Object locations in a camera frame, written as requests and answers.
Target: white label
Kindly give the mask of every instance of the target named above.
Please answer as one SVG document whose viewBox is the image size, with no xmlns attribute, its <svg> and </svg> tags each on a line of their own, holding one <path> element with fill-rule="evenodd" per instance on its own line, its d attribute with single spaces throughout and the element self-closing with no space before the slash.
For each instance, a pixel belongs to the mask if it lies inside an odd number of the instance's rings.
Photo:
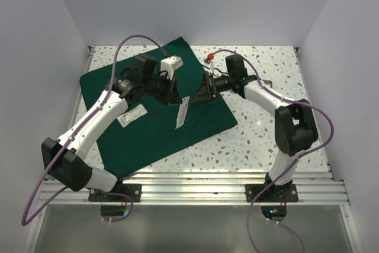
<svg viewBox="0 0 379 253">
<path fill-rule="evenodd" d="M 183 98 L 182 104 L 180 104 L 178 116 L 176 117 L 176 128 L 178 129 L 184 124 L 185 116 L 187 115 L 188 103 L 190 101 L 190 96 Z"/>
<path fill-rule="evenodd" d="M 147 114 L 146 109 L 142 104 L 139 104 L 136 108 L 130 110 L 129 112 L 119 115 L 117 117 L 117 120 L 122 127 L 126 127 L 132 121 L 137 120 L 139 117 L 142 117 L 145 114 Z"/>
</svg>

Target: dark green fabric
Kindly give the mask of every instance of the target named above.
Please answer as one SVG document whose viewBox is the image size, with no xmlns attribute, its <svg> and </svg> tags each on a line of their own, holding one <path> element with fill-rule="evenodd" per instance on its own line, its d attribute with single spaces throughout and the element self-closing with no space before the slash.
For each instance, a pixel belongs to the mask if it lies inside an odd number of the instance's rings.
<svg viewBox="0 0 379 253">
<path fill-rule="evenodd" d="M 183 38 L 178 38 L 165 45 L 164 49 L 168 55 L 177 55 L 183 60 L 183 66 L 175 72 L 180 96 L 184 98 L 194 95 L 203 79 L 204 70 L 190 46 Z M 163 59 L 159 49 L 146 54 L 154 56 L 159 61 Z M 133 57 L 119 61 L 116 74 L 131 66 L 133 62 Z M 109 65 L 81 77 L 82 94 L 87 109 L 96 102 L 110 75 Z M 162 105 L 152 97 L 144 97 L 130 106 L 129 110 L 138 104 L 143 104 L 146 108 L 146 115 L 131 122 L 125 128 L 115 120 L 97 140 L 104 168 L 118 177 L 125 177 L 237 124 L 221 96 L 214 102 L 190 105 L 184 125 L 177 130 L 175 127 L 178 105 Z"/>
</svg>

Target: metal bracket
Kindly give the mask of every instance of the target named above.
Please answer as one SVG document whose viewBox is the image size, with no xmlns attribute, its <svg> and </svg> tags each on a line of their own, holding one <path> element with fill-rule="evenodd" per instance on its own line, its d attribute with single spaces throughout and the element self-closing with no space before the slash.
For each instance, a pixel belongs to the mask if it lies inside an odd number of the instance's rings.
<svg viewBox="0 0 379 253">
<path fill-rule="evenodd" d="M 265 184 L 246 184 L 245 185 L 245 194 L 246 201 L 251 203 L 253 198 L 264 189 Z M 268 195 L 268 193 L 263 193 L 260 197 L 258 197 L 257 202 L 259 203 L 281 203 L 284 198 L 287 198 L 287 203 L 296 203 L 298 202 L 297 189 L 295 184 L 291 184 L 289 189 L 285 190 L 283 193 L 278 195 Z"/>
<path fill-rule="evenodd" d="M 120 188 L 118 188 L 117 190 L 129 196 L 134 203 L 138 203 L 141 200 L 141 184 L 122 184 L 120 185 Z M 117 203 L 124 201 L 124 199 L 120 196 L 107 196 L 99 192 L 89 192 L 88 201 L 93 201 L 97 203 Z"/>
</svg>

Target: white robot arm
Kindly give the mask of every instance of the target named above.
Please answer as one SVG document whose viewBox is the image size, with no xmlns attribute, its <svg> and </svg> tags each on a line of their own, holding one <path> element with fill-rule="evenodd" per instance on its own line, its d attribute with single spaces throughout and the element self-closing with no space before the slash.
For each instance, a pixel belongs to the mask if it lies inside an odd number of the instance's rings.
<svg viewBox="0 0 379 253">
<path fill-rule="evenodd" d="M 142 96 L 153 96 L 162 104 L 180 104 L 182 100 L 176 88 L 174 71 L 182 66 L 182 59 L 171 56 L 160 62 L 160 72 L 154 75 L 157 60 L 146 55 L 137 55 L 130 69 L 123 70 L 114 82 L 110 82 L 88 112 L 66 133 L 57 140 L 47 138 L 41 146 L 45 168 L 53 157 L 69 140 L 66 150 L 53 165 L 49 175 L 60 181 L 73 191 L 83 188 L 112 191 L 121 177 L 112 173 L 91 167 L 83 160 L 91 146 L 119 115 L 128 110 L 132 103 Z M 91 113 L 99 107 L 108 89 L 111 88 L 107 102 L 91 117 L 75 135 L 74 131 Z"/>
<path fill-rule="evenodd" d="M 278 153 L 265 178 L 265 184 L 269 184 L 297 160 L 299 154 L 309 149 L 312 143 L 318 139 L 313 113 L 310 108 L 283 102 L 264 90 L 255 75 L 248 75 L 241 55 L 231 55 L 225 60 L 228 75 L 214 78 L 211 73 L 204 73 L 203 82 L 195 96 L 191 98 L 190 103 L 199 104 L 212 101 L 217 98 L 219 92 L 231 90 L 242 98 L 258 104 L 274 117 L 275 142 L 278 146 Z M 266 88 L 280 98 L 292 100 L 269 86 Z M 290 188 L 296 166 L 297 163 L 275 182 L 271 191 L 268 191 L 268 195 L 280 197 Z"/>
</svg>

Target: white wall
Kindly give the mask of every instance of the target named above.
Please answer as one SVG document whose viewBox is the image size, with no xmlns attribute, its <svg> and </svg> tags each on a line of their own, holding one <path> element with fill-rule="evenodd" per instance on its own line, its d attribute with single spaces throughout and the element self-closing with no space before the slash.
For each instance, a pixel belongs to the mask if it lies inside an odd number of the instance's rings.
<svg viewBox="0 0 379 253">
<path fill-rule="evenodd" d="M 165 43 L 299 46 L 327 0 L 65 0 L 87 44 L 129 34 Z"/>
<path fill-rule="evenodd" d="M 0 0 L 0 251 L 22 251 L 21 214 L 43 170 L 40 145 L 62 132 L 86 46 L 63 0 Z"/>
<path fill-rule="evenodd" d="M 335 122 L 328 158 L 365 252 L 379 250 L 378 21 L 379 0 L 329 0 L 300 49 L 312 101 Z"/>
</svg>

